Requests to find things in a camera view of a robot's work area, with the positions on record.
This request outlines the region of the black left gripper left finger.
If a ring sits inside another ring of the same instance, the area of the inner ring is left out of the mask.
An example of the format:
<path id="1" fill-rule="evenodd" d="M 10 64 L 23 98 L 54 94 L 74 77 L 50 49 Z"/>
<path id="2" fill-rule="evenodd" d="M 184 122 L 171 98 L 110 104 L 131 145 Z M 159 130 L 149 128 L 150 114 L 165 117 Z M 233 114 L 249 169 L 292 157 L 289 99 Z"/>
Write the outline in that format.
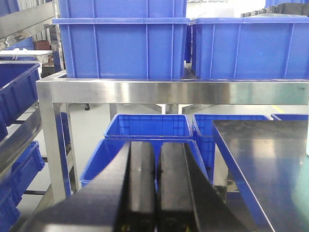
<path id="1" fill-rule="evenodd" d="M 84 188 L 37 213 L 27 232 L 153 232 L 155 157 L 149 142 L 125 142 Z"/>

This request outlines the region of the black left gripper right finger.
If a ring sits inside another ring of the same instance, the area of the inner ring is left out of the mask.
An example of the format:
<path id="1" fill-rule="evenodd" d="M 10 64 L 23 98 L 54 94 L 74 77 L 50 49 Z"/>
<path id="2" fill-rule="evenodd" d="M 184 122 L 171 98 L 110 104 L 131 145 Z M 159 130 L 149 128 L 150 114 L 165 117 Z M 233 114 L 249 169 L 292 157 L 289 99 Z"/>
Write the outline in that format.
<path id="1" fill-rule="evenodd" d="M 196 163 L 187 143 L 164 143 L 158 173 L 159 232 L 247 232 Z"/>

